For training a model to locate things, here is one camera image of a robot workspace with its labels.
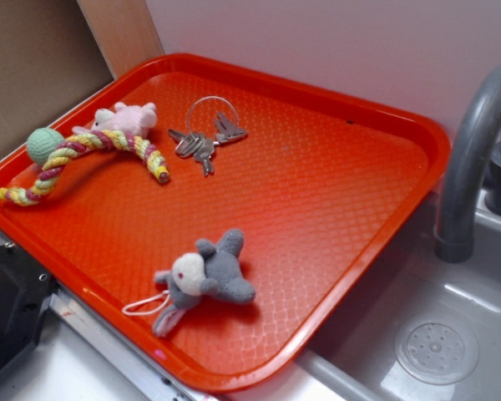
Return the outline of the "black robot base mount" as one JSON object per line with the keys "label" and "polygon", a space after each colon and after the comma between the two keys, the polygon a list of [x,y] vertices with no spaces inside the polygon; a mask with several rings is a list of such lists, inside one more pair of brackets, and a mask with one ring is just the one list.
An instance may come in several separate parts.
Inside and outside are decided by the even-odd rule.
{"label": "black robot base mount", "polygon": [[0,376],[38,346],[55,287],[53,275],[21,246],[0,246]]}

